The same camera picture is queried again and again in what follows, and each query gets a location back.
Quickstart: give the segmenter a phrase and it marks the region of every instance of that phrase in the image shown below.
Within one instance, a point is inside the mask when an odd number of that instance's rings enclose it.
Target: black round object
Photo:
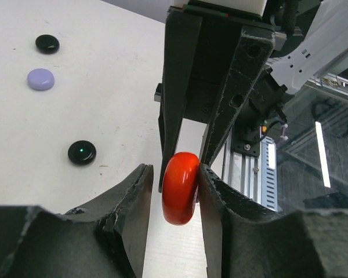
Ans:
[[[59,41],[51,35],[41,35],[35,41],[36,47],[41,53],[53,54],[59,49]]]
[[[87,165],[94,161],[97,150],[88,141],[77,141],[68,149],[68,158],[76,165]]]

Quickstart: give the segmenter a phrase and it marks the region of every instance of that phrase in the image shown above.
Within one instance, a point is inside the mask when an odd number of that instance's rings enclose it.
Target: wire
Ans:
[[[283,123],[283,122],[280,121],[280,120],[275,120],[274,122],[272,122],[272,123],[268,126],[268,128],[267,128],[266,132],[263,134],[263,136],[261,136],[261,138],[255,140],[255,141],[252,141],[252,142],[250,143],[250,145],[255,145],[255,144],[257,144],[257,143],[263,141],[263,140],[267,137],[268,132],[272,129],[272,127],[274,127],[274,126],[277,125],[278,123],[281,124],[281,125],[284,125],[284,124],[285,124],[285,123]]]

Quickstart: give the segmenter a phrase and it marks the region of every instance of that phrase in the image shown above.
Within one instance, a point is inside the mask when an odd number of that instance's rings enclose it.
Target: table surface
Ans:
[[[93,199],[141,163],[155,170],[144,277],[206,277],[200,210],[185,226],[162,215],[161,147],[154,102],[162,78],[164,24],[98,0],[0,0],[0,204],[40,204],[54,213]],[[60,50],[37,52],[54,35]],[[31,90],[27,74],[46,68],[55,86]],[[184,121],[178,151],[199,153],[205,126]],[[88,140],[87,167],[67,158]],[[221,160],[215,165],[219,173]]]

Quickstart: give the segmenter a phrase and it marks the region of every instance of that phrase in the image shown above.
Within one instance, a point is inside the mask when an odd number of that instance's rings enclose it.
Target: purple button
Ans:
[[[54,86],[54,75],[44,68],[37,68],[27,75],[27,82],[30,88],[44,91]]]

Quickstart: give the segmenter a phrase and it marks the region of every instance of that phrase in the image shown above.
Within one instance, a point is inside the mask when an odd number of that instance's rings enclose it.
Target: red oval object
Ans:
[[[191,220],[197,195],[197,170],[200,161],[190,152],[175,154],[166,167],[162,182],[162,210],[174,225]]]

